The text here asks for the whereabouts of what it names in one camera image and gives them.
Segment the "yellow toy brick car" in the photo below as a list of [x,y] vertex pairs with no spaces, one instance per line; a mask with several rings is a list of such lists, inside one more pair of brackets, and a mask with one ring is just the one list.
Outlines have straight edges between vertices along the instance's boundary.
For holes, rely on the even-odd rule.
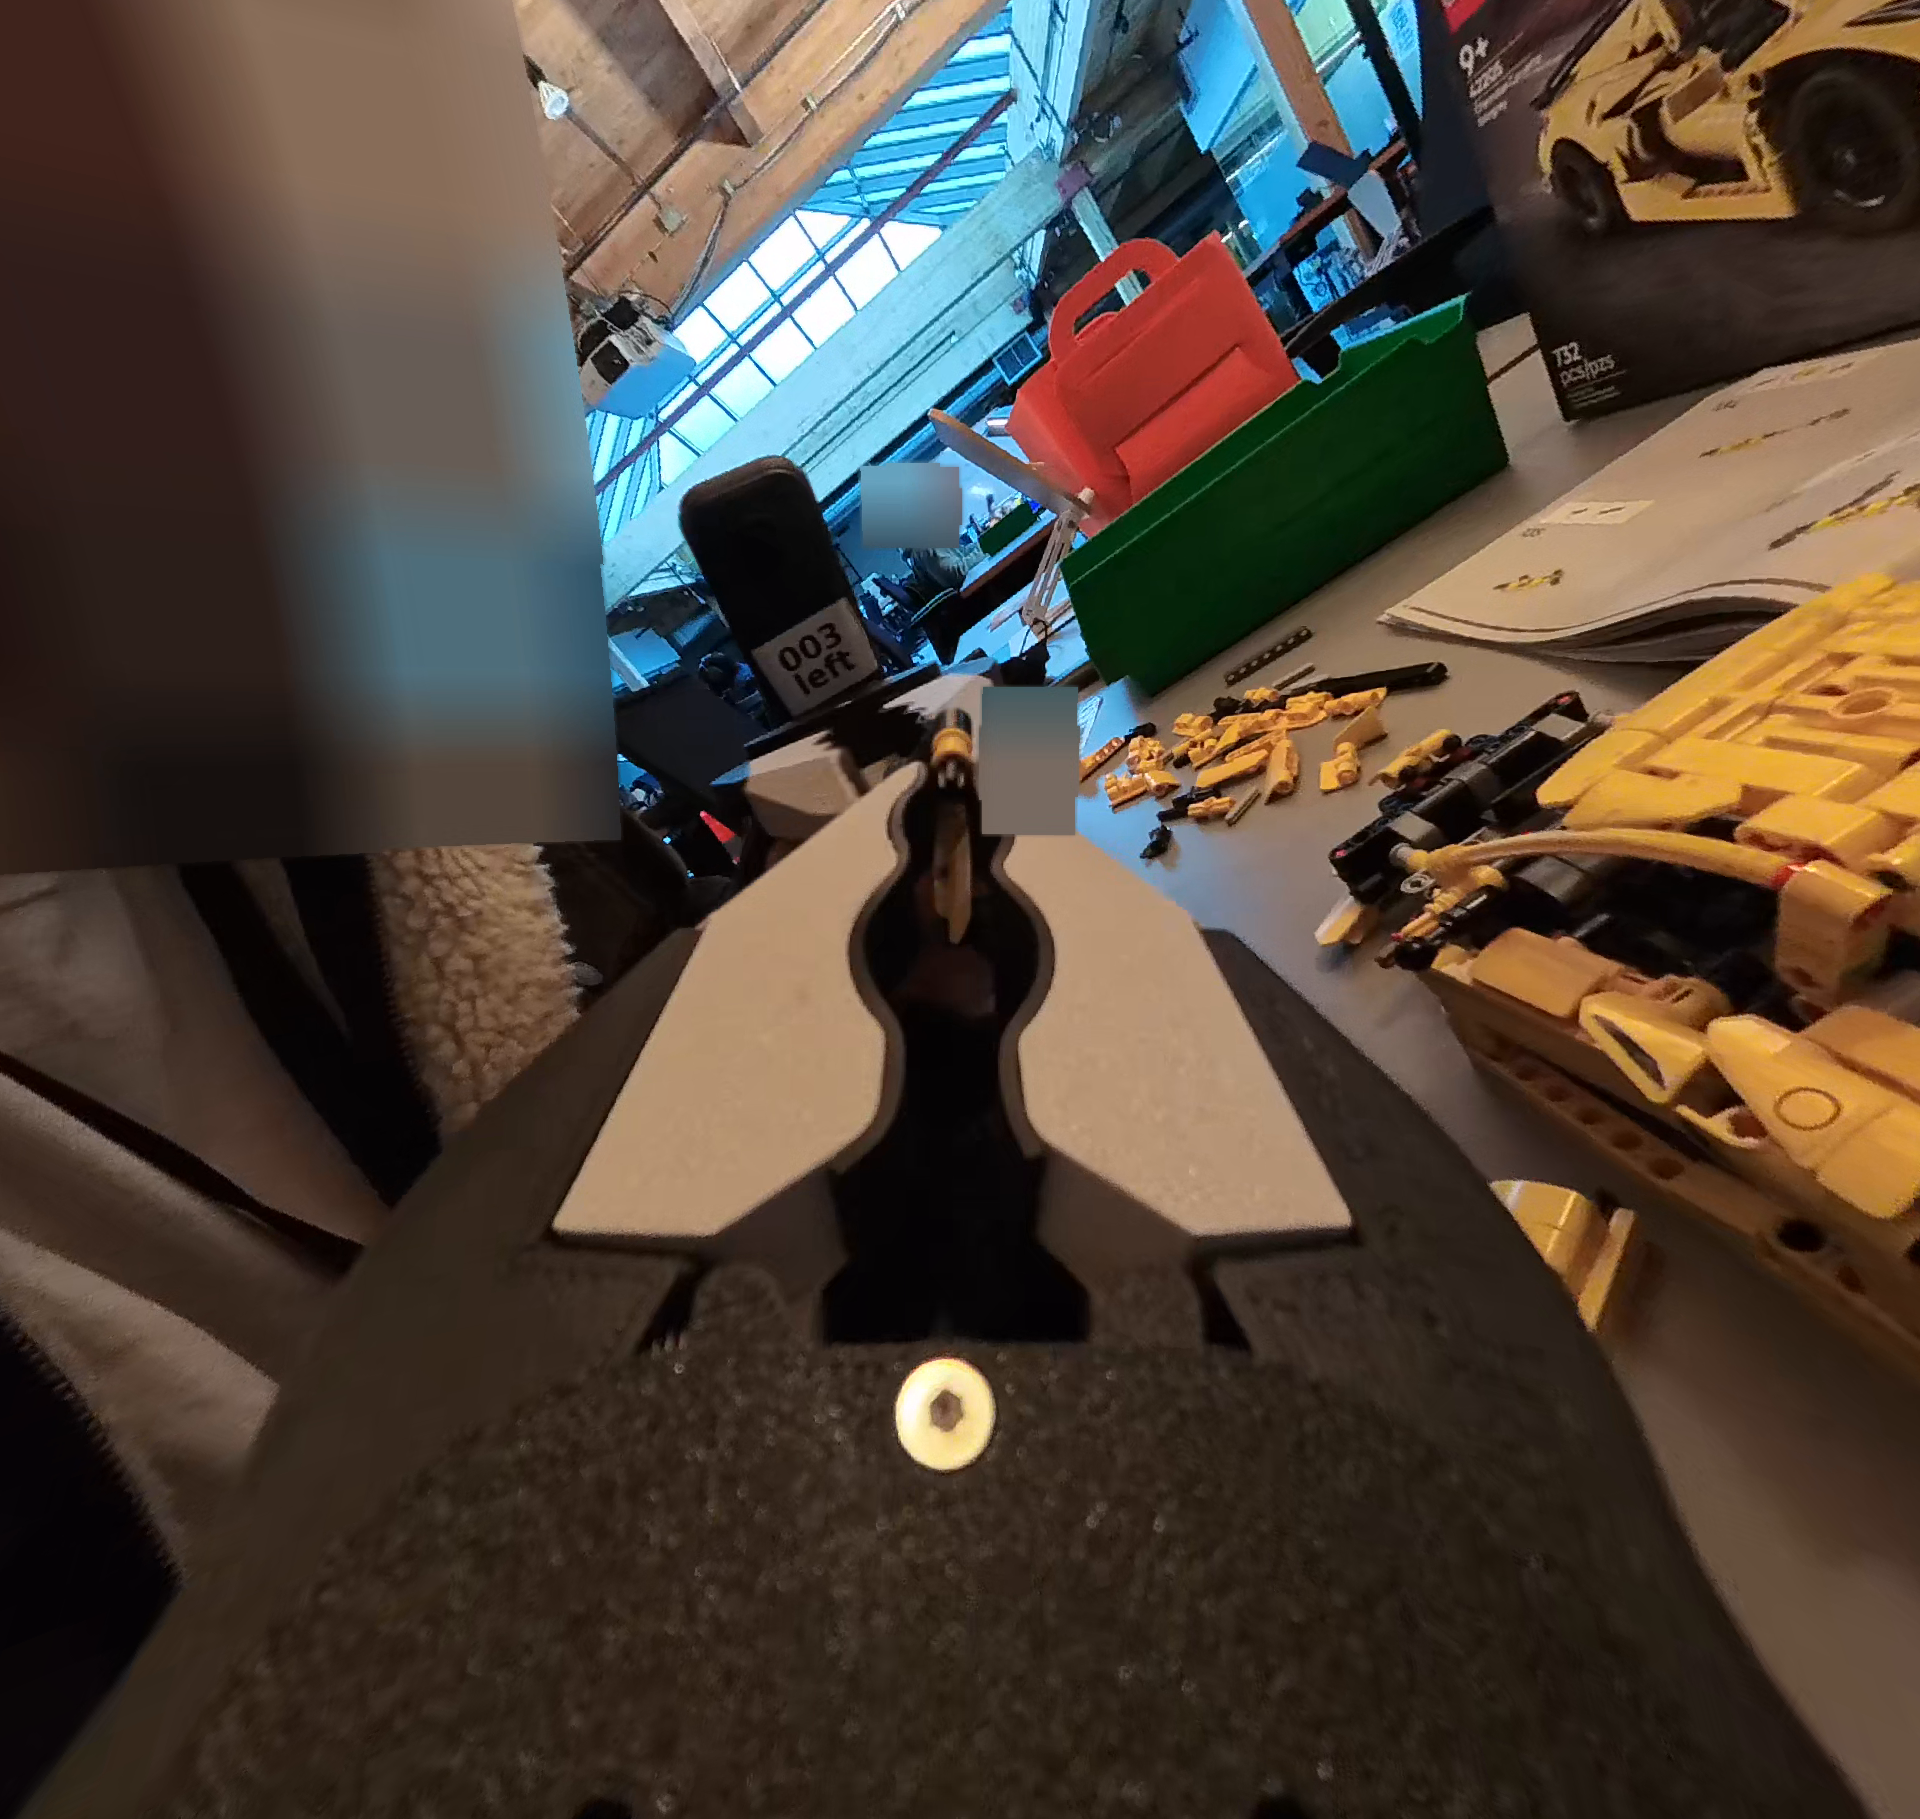
[[1377,777],[1317,942],[1373,942],[1483,1073],[1915,1375],[1917,581]]

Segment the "orange plastic carry case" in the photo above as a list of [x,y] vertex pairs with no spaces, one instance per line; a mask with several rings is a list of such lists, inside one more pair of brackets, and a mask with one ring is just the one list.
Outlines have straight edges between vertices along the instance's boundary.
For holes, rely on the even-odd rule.
[[1057,304],[1010,437],[1114,521],[1300,383],[1219,234],[1186,254],[1129,242]]

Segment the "ceiling projector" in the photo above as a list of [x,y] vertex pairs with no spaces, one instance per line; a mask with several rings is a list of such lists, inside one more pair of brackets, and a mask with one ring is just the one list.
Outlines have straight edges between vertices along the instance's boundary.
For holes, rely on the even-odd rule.
[[655,416],[698,371],[681,340],[632,297],[585,309],[574,319],[574,345],[589,415]]

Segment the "toy car set box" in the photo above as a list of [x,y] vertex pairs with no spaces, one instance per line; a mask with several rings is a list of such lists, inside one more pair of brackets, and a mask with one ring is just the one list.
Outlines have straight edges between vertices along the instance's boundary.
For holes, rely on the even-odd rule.
[[1918,0],[1422,0],[1568,422],[1917,330]]

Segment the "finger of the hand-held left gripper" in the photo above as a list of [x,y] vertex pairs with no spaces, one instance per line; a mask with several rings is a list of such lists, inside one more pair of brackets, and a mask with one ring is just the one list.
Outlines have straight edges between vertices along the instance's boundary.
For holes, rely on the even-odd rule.
[[743,805],[767,840],[804,844],[902,762],[904,752],[860,757],[827,735],[806,735],[749,757],[741,772]]

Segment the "open instruction booklet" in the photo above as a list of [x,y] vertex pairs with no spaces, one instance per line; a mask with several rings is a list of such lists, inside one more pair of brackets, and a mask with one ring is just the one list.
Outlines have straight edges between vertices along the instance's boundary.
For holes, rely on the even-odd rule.
[[1770,366],[1380,613],[1537,657],[1683,662],[1918,572],[1918,343]]

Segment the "yellow curved brick piece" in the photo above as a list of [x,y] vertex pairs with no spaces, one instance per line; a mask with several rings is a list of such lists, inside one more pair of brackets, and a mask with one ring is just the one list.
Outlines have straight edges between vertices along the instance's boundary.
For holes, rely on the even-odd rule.
[[1495,1182],[1493,1193],[1568,1289],[1588,1330],[1603,1338],[1620,1326],[1647,1254],[1638,1213],[1534,1180]]

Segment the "green plastic bin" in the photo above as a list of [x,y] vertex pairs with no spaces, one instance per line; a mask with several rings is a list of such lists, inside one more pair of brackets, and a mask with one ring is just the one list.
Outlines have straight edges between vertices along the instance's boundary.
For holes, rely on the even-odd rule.
[[1106,682],[1161,692],[1509,463],[1466,296],[1343,348],[1066,562]]

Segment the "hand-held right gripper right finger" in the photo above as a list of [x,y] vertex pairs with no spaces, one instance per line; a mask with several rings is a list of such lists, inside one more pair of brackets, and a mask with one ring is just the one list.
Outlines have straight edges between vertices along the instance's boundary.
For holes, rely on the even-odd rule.
[[1242,1342],[1227,1259],[1353,1209],[1202,929],[1076,834],[955,812],[955,1330]]

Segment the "dark sherpa-lined jacket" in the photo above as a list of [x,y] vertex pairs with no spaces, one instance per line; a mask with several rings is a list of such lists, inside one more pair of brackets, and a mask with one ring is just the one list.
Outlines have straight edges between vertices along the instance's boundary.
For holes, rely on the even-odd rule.
[[5,874],[6,1810],[178,1593],[333,1283],[723,894],[638,821]]

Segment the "thin yellow brick piece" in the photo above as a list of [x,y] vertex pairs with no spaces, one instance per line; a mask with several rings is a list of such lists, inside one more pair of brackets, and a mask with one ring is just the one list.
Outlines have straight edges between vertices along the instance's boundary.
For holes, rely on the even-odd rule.
[[964,705],[943,709],[926,744],[926,894],[940,935],[959,947],[973,925],[978,732]]

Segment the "pile of yellow brick pieces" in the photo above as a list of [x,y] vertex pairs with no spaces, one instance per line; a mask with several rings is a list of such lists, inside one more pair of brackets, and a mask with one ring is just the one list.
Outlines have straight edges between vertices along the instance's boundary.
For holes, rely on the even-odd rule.
[[1178,714],[1167,732],[1129,727],[1082,755],[1080,782],[1114,814],[1154,805],[1158,834],[1178,823],[1238,823],[1256,805],[1307,791],[1354,791],[1386,742],[1387,703],[1428,692],[1287,698],[1292,685],[1252,683]]

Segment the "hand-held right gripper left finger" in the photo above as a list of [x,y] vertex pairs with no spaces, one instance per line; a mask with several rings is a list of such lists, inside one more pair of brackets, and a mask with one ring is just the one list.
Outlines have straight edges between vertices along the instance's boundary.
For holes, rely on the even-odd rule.
[[562,1242],[752,1266],[800,1309],[840,1270],[833,1180],[900,1110],[866,941],[924,780],[902,765],[704,922],[556,1212]]

